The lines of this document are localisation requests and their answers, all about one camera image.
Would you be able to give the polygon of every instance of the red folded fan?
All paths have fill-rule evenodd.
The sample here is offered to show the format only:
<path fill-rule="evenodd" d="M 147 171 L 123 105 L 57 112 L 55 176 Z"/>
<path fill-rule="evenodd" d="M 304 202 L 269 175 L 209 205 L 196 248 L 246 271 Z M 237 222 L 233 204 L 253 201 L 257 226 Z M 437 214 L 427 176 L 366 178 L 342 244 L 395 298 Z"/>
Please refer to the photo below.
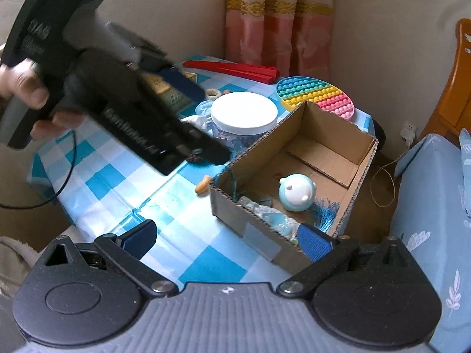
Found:
<path fill-rule="evenodd" d="M 211 62 L 211 61 L 186 61 L 185 68 L 194 68 L 214 71 L 230 76 L 242 77 L 264 84 L 273 84 L 280 76 L 277 68 L 271 66 L 247 65 L 245 63 Z"/>

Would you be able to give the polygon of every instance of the crumpled plastic bag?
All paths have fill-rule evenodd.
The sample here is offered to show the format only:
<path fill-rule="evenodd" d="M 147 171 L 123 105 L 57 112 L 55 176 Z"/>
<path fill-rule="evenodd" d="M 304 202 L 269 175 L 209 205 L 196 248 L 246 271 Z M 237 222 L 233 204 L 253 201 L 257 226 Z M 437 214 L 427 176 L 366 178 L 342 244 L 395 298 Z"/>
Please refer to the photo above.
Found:
<path fill-rule="evenodd" d="M 287 238 L 290 242 L 296 243 L 296 234 L 300 225 L 296 220 L 291 219 L 276 208 L 258 204 L 246 196 L 242 196 L 238 203 L 258 216 L 265 223 L 270 225 L 270 227 L 272 227 L 276 232 Z"/>
<path fill-rule="evenodd" d="M 214 101 L 203 101 L 195 108 L 196 115 L 204 115 L 207 118 L 211 116 L 211 106 Z"/>
<path fill-rule="evenodd" d="M 208 129 L 208 118 L 203 115 L 190 115 L 183 118 L 181 121 L 191 123 L 201 131 L 206 131 Z"/>

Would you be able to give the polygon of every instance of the table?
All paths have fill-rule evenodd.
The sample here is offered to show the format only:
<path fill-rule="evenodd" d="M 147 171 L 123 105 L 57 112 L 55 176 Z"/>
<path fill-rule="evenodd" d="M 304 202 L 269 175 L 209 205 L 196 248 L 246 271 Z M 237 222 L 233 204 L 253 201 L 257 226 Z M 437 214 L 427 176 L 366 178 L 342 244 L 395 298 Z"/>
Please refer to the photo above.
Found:
<path fill-rule="evenodd" d="M 222 61 L 196 56 L 193 60 Z M 281 106 L 275 85 L 210 71 L 197 73 L 205 89 L 251 91 L 267 96 L 278 108 L 278 121 L 289 113 Z M 195 105 L 180 113 L 195 113 Z M 371 117 L 356 109 L 352 121 L 374 134 Z M 83 238 L 91 242 L 103 233 L 120 235 L 145 219 L 157 224 L 158 237 L 142 262 L 172 280 L 186 282 L 271 282 L 289 278 L 280 267 L 261 257 L 241 238 L 213 217 L 209 196 L 198 197 L 195 186 L 204 175 L 214 177 L 223 166 L 182 163 L 163 176 L 93 121 L 77 131 L 77 164 L 59 196 L 60 204 Z M 67 134 L 41 147 L 34 157 L 29 181 L 58 190 L 70 169 L 72 137 Z"/>

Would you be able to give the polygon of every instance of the white jar lid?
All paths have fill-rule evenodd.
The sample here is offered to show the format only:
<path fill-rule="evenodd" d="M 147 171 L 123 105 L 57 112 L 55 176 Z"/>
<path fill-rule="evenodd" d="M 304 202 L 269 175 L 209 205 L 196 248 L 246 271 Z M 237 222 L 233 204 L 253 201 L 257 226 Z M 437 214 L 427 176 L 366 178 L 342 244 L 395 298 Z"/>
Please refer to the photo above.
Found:
<path fill-rule="evenodd" d="M 275 127 L 278 109 L 263 95 L 241 91 L 214 101 L 211 118 L 217 127 L 228 133 L 256 135 Z"/>

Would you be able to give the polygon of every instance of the power cord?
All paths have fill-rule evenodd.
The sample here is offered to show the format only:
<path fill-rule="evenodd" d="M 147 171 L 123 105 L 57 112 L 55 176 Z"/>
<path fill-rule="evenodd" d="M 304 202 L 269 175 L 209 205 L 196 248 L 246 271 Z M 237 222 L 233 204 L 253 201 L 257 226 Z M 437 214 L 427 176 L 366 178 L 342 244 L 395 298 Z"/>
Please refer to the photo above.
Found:
<path fill-rule="evenodd" d="M 6 204 L 0 203 L 0 208 L 3 209 L 10 209 L 10 210 L 29 210 L 29 209 L 35 209 L 38 207 L 42 207 L 50 202 L 52 202 L 54 199 L 56 199 L 62 191 L 64 191 L 65 186 L 67 186 L 67 183 L 69 183 L 70 177 L 72 176 L 72 172 L 74 171 L 76 160 L 77 160 L 77 135 L 75 134 L 75 131 L 72 130 L 72 139 L 74 140 L 74 148 L 72 152 L 72 162 L 70 165 L 70 170 L 69 173 L 67 174 L 67 177 L 65 178 L 64 183 L 62 184 L 61 188 L 59 188 L 59 191 L 57 191 L 53 196 L 51 196 L 49 199 L 43 201 L 42 203 L 35 204 L 32 206 L 9 206 Z"/>
<path fill-rule="evenodd" d="M 414 138 L 415 138 L 415 134 L 414 134 L 414 137 L 412 137 L 412 139 L 407 139 L 407 140 L 406 140 L 406 146 L 407 146 L 406 151 L 404 151 L 401 155 L 399 155 L 399 156 L 398 156 L 395 160 L 393 160 L 392 162 L 387 163 L 387 164 L 385 164 L 384 166 L 381 166 L 381 167 L 378 169 L 378 171 L 376 171 L 376 172 L 374 173 L 373 177 L 371 178 L 371 181 L 370 181 L 370 194 L 371 194 L 371 198 L 373 199 L 375 205 L 377 205 L 378 207 L 380 207 L 380 208 L 389 207 L 391 204 L 394 203 L 394 200 L 396 200 L 396 185 L 394 184 L 394 179 L 393 179 L 392 175 L 389 173 L 388 170 L 386 170 L 386 167 L 392 165 L 393 163 L 396 163 L 399 159 L 401 159 L 401 158 L 409 151 L 409 149 L 410 149 L 410 147 L 411 147 L 411 145 L 412 145 L 412 141 L 414 140 Z M 373 195 L 373 190 L 372 190 L 372 188 L 371 188 L 371 185 L 373 184 L 373 180 L 375 179 L 375 177 L 378 175 L 378 173 L 379 173 L 381 170 L 384 171 L 386 174 L 388 174 L 389 179 L 391 180 L 391 183 L 392 183 L 392 188 L 393 188 L 393 190 L 394 190 L 394 195 L 393 195 L 391 201 L 390 201 L 388 204 L 386 204 L 386 205 L 379 204 L 379 203 L 376 201 L 376 199 L 375 199 L 375 197 L 374 197 L 374 195 Z"/>

